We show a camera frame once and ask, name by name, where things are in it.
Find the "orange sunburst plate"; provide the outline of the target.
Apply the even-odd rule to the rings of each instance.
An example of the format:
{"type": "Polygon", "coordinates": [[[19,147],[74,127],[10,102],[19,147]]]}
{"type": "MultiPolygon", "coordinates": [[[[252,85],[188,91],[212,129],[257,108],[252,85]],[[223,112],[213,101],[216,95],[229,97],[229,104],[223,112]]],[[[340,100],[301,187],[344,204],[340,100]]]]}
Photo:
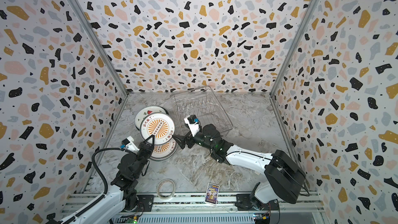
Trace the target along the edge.
{"type": "Polygon", "coordinates": [[[163,145],[172,139],[175,133],[173,119],[165,113],[152,113],[148,115],[140,126],[141,137],[146,140],[154,135],[154,144],[163,145]]]}
{"type": "Polygon", "coordinates": [[[178,144],[174,139],[171,139],[163,145],[155,145],[150,159],[153,161],[163,161],[172,157],[177,151],[178,144]]]}

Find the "watermelon pattern plate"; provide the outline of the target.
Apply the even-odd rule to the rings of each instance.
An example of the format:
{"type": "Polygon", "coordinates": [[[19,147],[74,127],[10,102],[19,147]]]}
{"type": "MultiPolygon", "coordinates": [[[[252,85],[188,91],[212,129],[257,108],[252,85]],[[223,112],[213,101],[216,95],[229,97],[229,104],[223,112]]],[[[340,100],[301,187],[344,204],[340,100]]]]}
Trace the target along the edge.
{"type": "Polygon", "coordinates": [[[135,116],[135,126],[137,130],[140,130],[141,124],[144,119],[152,113],[161,113],[163,108],[160,106],[148,106],[140,110],[135,116]]]}

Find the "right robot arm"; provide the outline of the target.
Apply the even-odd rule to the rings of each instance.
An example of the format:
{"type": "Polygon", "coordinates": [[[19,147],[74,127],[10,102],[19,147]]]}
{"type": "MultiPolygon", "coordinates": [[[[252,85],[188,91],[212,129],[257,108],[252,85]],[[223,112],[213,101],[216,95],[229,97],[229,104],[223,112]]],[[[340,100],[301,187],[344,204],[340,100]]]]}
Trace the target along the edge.
{"type": "Polygon", "coordinates": [[[173,135],[180,148],[199,145],[210,151],[210,156],[218,163],[239,166],[263,173],[266,182],[259,182],[250,194],[252,206],[259,208],[274,200],[295,204],[305,184],[306,175],[284,151],[261,153],[243,149],[223,139],[213,124],[201,127],[198,123],[187,124],[190,131],[173,135]]]}

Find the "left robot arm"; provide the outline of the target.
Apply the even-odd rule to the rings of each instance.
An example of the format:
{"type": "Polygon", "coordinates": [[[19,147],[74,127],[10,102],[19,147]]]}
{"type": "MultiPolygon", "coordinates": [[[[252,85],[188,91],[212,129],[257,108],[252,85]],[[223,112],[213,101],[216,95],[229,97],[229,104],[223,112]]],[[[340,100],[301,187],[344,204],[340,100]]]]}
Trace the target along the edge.
{"type": "Polygon", "coordinates": [[[155,136],[152,134],[135,146],[131,137],[122,141],[119,148],[103,148],[92,155],[92,165],[104,184],[104,192],[79,210],[61,220],[51,219],[49,224],[108,224],[122,211],[139,208],[135,187],[138,179],[145,176],[154,151],[155,136]],[[108,182],[96,162],[96,155],[105,151],[122,151],[125,155],[117,166],[116,177],[108,182]]]}

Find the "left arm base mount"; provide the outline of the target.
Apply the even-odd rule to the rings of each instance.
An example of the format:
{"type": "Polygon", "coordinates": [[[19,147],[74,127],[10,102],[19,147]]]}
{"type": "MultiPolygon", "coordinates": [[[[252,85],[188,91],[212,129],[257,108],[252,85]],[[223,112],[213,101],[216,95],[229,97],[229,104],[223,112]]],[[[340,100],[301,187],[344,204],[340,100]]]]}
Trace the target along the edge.
{"type": "Polygon", "coordinates": [[[130,193],[123,193],[123,199],[125,201],[125,207],[123,209],[124,212],[151,212],[153,203],[154,203],[154,195],[153,194],[144,194],[137,195],[137,191],[133,190],[130,193]]]}

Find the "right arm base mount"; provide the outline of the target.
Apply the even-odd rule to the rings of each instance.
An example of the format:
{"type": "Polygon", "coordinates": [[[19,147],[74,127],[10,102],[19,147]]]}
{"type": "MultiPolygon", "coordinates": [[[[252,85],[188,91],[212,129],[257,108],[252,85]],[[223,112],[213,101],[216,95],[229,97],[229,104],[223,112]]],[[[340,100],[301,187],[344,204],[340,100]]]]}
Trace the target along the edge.
{"type": "Polygon", "coordinates": [[[276,211],[278,196],[269,182],[257,183],[251,193],[237,194],[235,206],[239,211],[276,211]]]}

